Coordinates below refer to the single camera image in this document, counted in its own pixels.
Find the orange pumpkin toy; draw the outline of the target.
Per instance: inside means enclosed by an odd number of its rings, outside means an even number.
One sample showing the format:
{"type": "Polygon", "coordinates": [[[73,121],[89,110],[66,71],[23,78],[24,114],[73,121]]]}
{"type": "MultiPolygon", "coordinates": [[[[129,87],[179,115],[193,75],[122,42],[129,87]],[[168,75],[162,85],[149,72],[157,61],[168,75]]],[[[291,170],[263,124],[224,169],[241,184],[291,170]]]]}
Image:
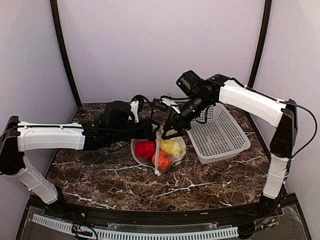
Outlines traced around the orange pumpkin toy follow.
{"type": "Polygon", "coordinates": [[[171,155],[169,155],[163,150],[160,150],[158,155],[158,169],[166,170],[170,167],[171,163],[172,163],[171,155]]]}

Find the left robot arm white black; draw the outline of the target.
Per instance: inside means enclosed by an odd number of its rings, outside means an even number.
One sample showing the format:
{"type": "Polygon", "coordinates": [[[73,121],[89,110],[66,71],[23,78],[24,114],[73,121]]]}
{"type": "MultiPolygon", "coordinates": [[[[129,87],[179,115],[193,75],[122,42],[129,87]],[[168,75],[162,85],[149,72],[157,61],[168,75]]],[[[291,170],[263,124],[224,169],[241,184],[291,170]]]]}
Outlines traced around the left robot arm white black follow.
{"type": "Polygon", "coordinates": [[[139,117],[143,103],[139,100],[113,101],[93,123],[40,124],[20,121],[11,116],[0,136],[0,173],[20,181],[37,195],[60,218],[67,218],[70,206],[62,191],[45,179],[25,156],[41,149],[94,151],[132,139],[152,139],[160,124],[151,114],[139,117]]]}

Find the clear polka dot zip bag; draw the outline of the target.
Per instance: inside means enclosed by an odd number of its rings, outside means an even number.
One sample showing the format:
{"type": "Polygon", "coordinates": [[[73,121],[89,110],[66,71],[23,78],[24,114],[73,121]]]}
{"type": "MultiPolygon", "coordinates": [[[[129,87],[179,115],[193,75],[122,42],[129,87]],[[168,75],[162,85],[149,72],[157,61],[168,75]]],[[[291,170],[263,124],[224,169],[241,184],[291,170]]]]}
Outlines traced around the clear polka dot zip bag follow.
{"type": "Polygon", "coordinates": [[[142,166],[152,168],[157,176],[179,165],[187,153],[186,143],[181,136],[164,140],[163,133],[161,127],[154,140],[133,139],[130,143],[134,160],[142,166]]]}

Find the white plastic perforated basket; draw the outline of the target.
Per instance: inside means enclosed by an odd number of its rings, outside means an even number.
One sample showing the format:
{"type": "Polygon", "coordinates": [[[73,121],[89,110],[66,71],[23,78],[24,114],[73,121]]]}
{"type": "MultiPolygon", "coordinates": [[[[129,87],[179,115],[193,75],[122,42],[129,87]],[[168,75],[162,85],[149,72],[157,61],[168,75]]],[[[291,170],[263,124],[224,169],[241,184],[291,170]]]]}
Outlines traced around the white plastic perforated basket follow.
{"type": "Polygon", "coordinates": [[[201,164],[233,158],[248,150],[251,142],[221,103],[203,110],[187,131],[201,164]]]}

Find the red bell pepper toy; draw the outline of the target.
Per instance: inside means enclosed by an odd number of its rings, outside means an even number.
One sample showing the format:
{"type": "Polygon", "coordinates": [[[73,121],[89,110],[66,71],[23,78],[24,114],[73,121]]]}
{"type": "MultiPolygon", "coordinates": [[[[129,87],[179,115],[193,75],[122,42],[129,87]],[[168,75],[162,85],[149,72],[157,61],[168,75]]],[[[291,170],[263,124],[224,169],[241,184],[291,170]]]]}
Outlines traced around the red bell pepper toy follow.
{"type": "Polygon", "coordinates": [[[135,144],[135,155],[143,159],[151,158],[156,152],[156,144],[153,141],[140,141],[135,144]]]}

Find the yellow corn toy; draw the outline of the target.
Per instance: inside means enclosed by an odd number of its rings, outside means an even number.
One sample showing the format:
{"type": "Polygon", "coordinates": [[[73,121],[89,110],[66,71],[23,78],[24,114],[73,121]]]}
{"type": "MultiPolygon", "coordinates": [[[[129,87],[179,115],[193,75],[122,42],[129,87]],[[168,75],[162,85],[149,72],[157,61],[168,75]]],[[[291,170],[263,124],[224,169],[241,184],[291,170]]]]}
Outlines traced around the yellow corn toy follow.
{"type": "Polygon", "coordinates": [[[174,140],[161,140],[160,149],[169,155],[182,152],[183,148],[174,140]]]}

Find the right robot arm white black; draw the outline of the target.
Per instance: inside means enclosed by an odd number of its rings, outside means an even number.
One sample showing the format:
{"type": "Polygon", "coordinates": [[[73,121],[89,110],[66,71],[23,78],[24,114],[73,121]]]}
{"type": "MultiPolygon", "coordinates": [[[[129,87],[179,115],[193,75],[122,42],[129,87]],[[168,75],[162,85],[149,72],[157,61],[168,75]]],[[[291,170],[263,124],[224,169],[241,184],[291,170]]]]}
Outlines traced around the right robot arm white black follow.
{"type": "Polygon", "coordinates": [[[215,74],[204,80],[193,70],[184,72],[176,84],[187,96],[188,101],[175,113],[170,113],[163,127],[162,139],[181,137],[191,129],[192,120],[201,112],[216,103],[237,107],[253,114],[276,131],[271,139],[270,164],[266,183],[259,202],[253,212],[242,215],[266,217],[277,208],[279,194],[289,176],[293,148],[298,134],[299,105],[292,99],[287,101],[269,96],[240,83],[234,77],[215,74]]]}

